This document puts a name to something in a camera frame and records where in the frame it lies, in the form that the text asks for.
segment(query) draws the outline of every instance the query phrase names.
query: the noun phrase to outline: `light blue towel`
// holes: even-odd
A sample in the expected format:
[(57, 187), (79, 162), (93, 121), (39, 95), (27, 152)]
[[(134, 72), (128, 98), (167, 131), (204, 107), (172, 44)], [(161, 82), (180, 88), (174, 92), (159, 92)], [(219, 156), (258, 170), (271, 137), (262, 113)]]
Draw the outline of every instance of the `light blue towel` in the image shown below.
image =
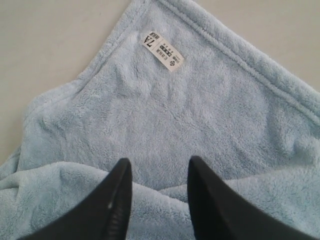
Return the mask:
[[(155, 31), (184, 57), (170, 72)], [(320, 94), (191, 0), (133, 0), (87, 69), (28, 106), (0, 167), (0, 239), (47, 225), (132, 163), (129, 240), (193, 240), (199, 155), (274, 218), (320, 238)]]

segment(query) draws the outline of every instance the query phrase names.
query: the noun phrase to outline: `white floor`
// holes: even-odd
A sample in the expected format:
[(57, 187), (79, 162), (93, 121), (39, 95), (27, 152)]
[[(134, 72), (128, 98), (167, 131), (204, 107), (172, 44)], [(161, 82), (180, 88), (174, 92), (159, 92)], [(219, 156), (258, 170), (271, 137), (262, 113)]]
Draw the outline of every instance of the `white floor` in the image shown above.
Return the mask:
[[(0, 1), (0, 164), (20, 144), (28, 102), (72, 81), (129, 2)], [(320, 0), (196, 2), (320, 91)]]

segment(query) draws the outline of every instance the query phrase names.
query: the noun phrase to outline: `fleece blanket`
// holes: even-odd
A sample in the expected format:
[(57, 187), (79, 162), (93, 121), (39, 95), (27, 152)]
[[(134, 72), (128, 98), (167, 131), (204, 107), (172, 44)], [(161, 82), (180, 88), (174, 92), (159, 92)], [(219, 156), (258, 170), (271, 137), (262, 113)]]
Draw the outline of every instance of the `fleece blanket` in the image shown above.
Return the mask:
[(133, 0), (77, 79), (29, 104), (0, 167), (0, 239), (62, 216), (126, 157), (127, 239), (193, 240), (192, 155), (320, 238), (320, 94), (195, 2)]

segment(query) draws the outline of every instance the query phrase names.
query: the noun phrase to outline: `white tag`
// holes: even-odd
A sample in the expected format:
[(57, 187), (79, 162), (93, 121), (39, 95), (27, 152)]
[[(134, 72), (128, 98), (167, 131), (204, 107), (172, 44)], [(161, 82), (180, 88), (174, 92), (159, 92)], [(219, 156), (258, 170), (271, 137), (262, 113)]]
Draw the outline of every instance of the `white tag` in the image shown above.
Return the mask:
[(170, 72), (184, 62), (184, 57), (160, 34), (152, 31), (143, 40), (143, 45), (165, 65)]

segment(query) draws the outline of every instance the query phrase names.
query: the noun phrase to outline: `clothing label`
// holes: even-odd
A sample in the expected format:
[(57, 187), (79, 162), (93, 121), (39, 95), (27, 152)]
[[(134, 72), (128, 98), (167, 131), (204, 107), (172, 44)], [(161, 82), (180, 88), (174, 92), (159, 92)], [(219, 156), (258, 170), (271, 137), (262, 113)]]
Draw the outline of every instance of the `clothing label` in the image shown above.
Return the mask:
[(176, 70), (184, 62), (184, 57), (160, 34), (152, 31), (143, 40), (143, 45), (157, 58), (170, 72)]

